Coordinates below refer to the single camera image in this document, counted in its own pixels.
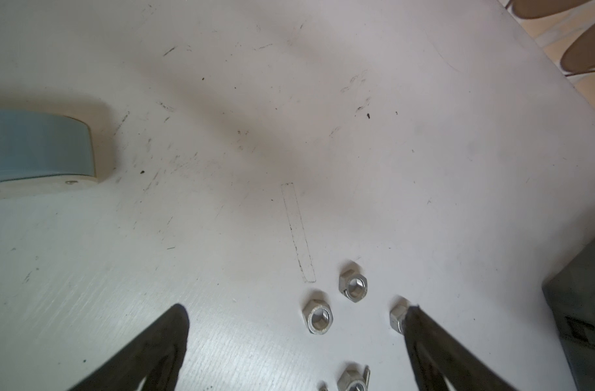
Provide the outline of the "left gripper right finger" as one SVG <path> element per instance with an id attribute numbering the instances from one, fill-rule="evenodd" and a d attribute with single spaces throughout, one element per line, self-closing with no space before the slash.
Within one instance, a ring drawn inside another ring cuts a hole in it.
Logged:
<path id="1" fill-rule="evenodd" d="M 419 390 L 513 389 L 418 306 L 408 309 L 403 330 Z"/>

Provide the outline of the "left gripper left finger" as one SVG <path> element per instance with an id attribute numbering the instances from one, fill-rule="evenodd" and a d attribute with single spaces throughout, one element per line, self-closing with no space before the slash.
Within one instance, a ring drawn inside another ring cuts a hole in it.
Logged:
<path id="1" fill-rule="evenodd" d="M 190 321 L 171 306 L 73 390 L 174 390 L 186 355 Z"/>

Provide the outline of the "silver hex nut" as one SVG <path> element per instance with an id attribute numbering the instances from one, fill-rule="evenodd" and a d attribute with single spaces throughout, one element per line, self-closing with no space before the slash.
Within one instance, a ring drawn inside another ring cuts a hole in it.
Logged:
<path id="1" fill-rule="evenodd" d="M 311 334 L 323 335 L 333 324 L 333 312 L 326 301 L 310 300 L 302 310 L 305 324 Z"/>
<path id="2" fill-rule="evenodd" d="M 337 382 L 339 391 L 366 391 L 367 383 L 364 376 L 353 369 L 343 371 Z"/>
<path id="3" fill-rule="evenodd" d="M 367 278 L 355 269 L 347 269 L 340 274 L 339 291 L 354 303 L 362 301 L 368 292 Z"/>
<path id="4" fill-rule="evenodd" d="M 401 297 L 390 310 L 390 327 L 401 335 L 405 333 L 405 319 L 410 306 L 410 301 Z"/>

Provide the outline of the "small silver screw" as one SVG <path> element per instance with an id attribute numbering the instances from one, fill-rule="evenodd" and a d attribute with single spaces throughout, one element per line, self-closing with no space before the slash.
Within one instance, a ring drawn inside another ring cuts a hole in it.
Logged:
<path id="1" fill-rule="evenodd" d="M 364 368 L 364 390 L 368 391 L 369 382 L 370 382 L 371 370 L 369 366 Z"/>

